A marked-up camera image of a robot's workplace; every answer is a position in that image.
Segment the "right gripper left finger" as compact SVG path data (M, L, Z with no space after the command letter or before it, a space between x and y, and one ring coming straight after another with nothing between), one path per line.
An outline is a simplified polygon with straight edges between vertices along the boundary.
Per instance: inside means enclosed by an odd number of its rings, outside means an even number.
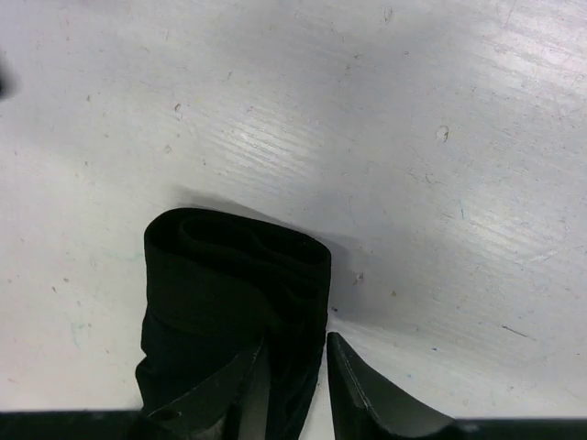
M130 439L264 439L269 357L240 341L143 336L136 369L143 407Z

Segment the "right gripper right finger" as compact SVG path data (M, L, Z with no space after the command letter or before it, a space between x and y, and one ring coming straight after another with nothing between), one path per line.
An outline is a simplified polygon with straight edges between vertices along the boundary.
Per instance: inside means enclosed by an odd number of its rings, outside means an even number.
M370 367L339 333L327 336L327 375L337 439L457 439L455 420Z

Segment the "black underwear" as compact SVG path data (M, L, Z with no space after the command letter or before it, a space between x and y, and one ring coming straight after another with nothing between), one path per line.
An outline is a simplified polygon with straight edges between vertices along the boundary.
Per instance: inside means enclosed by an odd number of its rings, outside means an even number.
M326 340L329 249L280 225L202 208L160 214L144 233L143 336L247 343L269 357L264 439L296 439Z

